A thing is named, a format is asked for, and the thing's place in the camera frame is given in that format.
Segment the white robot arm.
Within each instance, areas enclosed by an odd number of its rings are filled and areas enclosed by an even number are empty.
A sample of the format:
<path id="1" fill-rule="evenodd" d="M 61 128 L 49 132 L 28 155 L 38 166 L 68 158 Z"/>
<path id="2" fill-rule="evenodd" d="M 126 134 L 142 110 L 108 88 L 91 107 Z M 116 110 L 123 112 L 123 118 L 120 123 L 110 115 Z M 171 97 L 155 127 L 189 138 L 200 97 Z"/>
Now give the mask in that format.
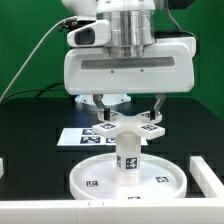
<path id="1" fill-rule="evenodd" d="M 194 37 L 157 38 L 155 0 L 62 0 L 81 27 L 67 34 L 71 50 L 64 61 L 65 89 L 90 95 L 105 120 L 105 94 L 188 92 L 194 85 Z"/>

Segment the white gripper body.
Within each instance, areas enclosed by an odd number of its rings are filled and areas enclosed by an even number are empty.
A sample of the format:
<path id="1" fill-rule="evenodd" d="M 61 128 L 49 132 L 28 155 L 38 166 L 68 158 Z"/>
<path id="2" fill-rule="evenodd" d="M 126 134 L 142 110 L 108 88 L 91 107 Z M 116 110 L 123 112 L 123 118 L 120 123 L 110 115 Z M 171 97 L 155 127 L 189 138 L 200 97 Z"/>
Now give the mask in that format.
<path id="1" fill-rule="evenodd" d="M 194 86 L 193 37 L 162 38 L 144 48 L 144 55 L 111 58 L 99 47 L 81 64 L 93 80 L 95 94 L 188 92 Z"/>

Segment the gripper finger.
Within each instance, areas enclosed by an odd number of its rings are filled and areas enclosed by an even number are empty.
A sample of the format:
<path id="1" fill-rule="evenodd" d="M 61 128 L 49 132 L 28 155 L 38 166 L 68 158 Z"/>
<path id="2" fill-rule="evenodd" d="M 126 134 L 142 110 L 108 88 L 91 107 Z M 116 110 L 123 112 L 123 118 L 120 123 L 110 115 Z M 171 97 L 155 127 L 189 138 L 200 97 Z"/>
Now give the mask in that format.
<path id="1" fill-rule="evenodd" d="M 110 120 L 110 108 L 106 107 L 103 102 L 103 95 L 102 94 L 95 94 L 93 96 L 93 102 L 96 105 L 96 107 L 103 112 L 103 119 L 106 121 Z"/>
<path id="2" fill-rule="evenodd" d="M 150 119 L 155 120 L 159 116 L 159 111 L 165 102 L 166 95 L 164 93 L 156 94 L 156 103 L 153 109 L 150 111 Z"/>

